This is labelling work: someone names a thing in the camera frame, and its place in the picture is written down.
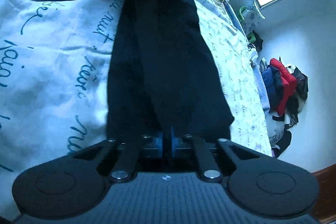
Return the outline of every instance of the metal screw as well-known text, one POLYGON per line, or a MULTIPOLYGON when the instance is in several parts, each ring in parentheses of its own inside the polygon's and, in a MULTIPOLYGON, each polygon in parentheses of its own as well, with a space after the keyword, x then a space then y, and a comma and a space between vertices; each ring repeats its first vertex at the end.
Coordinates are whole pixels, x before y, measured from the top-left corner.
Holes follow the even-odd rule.
POLYGON ((114 171, 112 172, 111 174, 111 177, 114 178, 114 179, 125 179, 128 177, 128 174, 126 171, 123 171, 123 170, 118 170, 118 171, 114 171))
POLYGON ((167 180, 171 180, 171 176, 170 175, 165 175, 162 177, 163 180, 167 181, 167 180))
POLYGON ((216 179, 221 175, 221 173, 219 173, 216 170, 207 170, 204 172, 204 176, 208 179, 216 179))

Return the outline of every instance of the bedsheet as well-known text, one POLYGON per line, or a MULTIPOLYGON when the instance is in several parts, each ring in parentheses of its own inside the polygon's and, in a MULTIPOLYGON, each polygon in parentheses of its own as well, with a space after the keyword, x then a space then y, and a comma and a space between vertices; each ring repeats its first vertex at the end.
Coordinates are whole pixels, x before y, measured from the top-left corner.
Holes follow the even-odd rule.
MULTIPOLYGON (((23 170, 105 137, 110 54, 124 0, 0 0, 0 215, 23 170)), ((195 0, 235 121, 231 139, 271 154, 246 39, 218 0, 195 0)))

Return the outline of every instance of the red jacket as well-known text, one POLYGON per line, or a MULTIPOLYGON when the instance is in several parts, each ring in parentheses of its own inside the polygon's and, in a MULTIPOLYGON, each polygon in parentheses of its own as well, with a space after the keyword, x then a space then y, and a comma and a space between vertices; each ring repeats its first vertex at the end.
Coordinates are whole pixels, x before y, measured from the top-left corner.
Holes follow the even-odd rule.
POLYGON ((281 100, 280 104, 277 106, 276 111, 279 115, 283 115, 285 112, 285 107, 288 98, 294 94, 297 81, 293 75, 291 75, 285 66, 275 58, 272 58, 269 64, 280 71, 281 80, 283 83, 283 99, 281 100))

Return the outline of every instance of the silver rivet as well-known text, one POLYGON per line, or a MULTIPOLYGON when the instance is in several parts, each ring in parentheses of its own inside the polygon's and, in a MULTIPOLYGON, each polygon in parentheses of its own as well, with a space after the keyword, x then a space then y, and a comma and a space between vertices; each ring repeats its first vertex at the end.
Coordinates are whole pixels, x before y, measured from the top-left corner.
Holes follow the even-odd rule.
POLYGON ((112 172, 111 177, 114 179, 125 179, 128 177, 128 174, 127 172, 123 170, 118 170, 118 171, 112 172))
POLYGON ((221 175, 221 173, 219 173, 216 170, 207 170, 204 172, 204 176, 208 179, 216 179, 221 175))

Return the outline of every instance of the round pad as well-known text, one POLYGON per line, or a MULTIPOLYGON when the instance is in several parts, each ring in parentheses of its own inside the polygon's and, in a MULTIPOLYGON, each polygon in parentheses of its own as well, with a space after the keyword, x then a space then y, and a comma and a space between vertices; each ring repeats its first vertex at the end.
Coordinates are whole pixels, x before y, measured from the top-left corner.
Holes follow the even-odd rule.
POLYGON ((266 193, 285 194, 293 190, 295 180, 290 175, 280 172, 267 172, 256 179, 258 187, 266 193))
POLYGON ((64 194, 71 191, 74 185, 74 177, 66 173, 44 175, 36 181, 37 189, 48 195, 64 194))
POLYGON ((308 171, 266 156, 241 161, 227 189, 241 207, 273 218, 306 213, 319 192, 308 171))
POLYGON ((61 219, 94 207, 104 189, 105 183, 90 161, 59 158, 20 174, 12 194, 25 214, 61 219))

